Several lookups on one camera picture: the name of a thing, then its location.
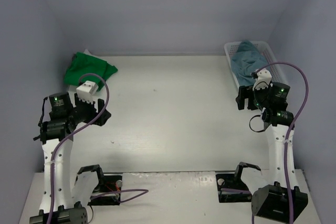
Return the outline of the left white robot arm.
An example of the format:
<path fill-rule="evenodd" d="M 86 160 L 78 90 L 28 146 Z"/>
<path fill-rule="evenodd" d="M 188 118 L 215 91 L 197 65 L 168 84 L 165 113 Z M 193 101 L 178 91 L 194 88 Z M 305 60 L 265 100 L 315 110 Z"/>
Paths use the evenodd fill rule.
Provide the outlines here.
<path fill-rule="evenodd" d="M 85 100 L 79 94 L 71 101 L 68 92 L 55 93 L 43 99 L 49 101 L 50 119 L 39 119 L 44 154 L 44 188 L 38 215 L 30 223 L 88 223 L 86 206 L 93 192 L 103 190 L 105 179 L 99 165 L 81 167 L 75 184 L 70 184 L 70 157 L 74 135 L 90 125 L 103 126 L 111 113 L 108 99 Z"/>

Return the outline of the green t shirt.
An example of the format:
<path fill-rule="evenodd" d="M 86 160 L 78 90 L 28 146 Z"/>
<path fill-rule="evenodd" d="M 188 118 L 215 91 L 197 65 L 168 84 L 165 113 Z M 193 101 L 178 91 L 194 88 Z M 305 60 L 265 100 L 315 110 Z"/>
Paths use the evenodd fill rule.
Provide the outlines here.
<path fill-rule="evenodd" d="M 107 81 L 117 72 L 117 67 L 109 64 L 107 61 L 87 55 L 83 52 L 77 52 L 73 56 L 71 64 L 65 72 L 64 83 L 67 85 L 78 86 L 79 83 L 92 81 L 98 85 L 98 91 L 100 91 L 104 87 L 100 78 L 96 76 L 86 76 L 81 79 L 81 77 L 88 73 L 94 73 L 100 76 L 104 81 Z"/>

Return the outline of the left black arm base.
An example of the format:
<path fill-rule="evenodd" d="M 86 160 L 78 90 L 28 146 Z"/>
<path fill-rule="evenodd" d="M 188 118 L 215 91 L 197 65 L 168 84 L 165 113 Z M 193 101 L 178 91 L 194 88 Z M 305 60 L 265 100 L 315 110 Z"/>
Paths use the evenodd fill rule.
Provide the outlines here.
<path fill-rule="evenodd" d="M 82 206 L 118 206 L 122 187 L 121 174 L 105 174 L 100 165 L 81 167 L 71 191 L 75 203 Z"/>

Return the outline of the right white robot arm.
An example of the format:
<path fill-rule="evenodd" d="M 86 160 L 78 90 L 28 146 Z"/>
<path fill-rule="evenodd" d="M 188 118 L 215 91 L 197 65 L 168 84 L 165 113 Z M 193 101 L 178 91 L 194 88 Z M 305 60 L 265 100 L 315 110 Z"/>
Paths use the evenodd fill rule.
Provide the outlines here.
<path fill-rule="evenodd" d="M 233 184 L 248 188 L 253 216 L 294 223 L 308 204 L 293 161 L 294 115 L 287 110 L 290 87 L 280 82 L 261 82 L 256 87 L 241 86 L 236 103 L 239 110 L 260 110 L 269 150 L 268 177 L 257 165 L 241 162 L 232 175 Z"/>

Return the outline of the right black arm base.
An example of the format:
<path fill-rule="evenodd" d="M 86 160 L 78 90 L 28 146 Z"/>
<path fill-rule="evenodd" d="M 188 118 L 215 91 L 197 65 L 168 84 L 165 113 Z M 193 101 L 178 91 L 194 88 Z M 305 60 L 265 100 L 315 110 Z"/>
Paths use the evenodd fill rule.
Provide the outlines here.
<path fill-rule="evenodd" d="M 252 168 L 261 171 L 260 167 L 240 162 L 234 172 L 216 172 L 219 203 L 251 202 L 252 194 L 241 179 L 244 169 Z"/>

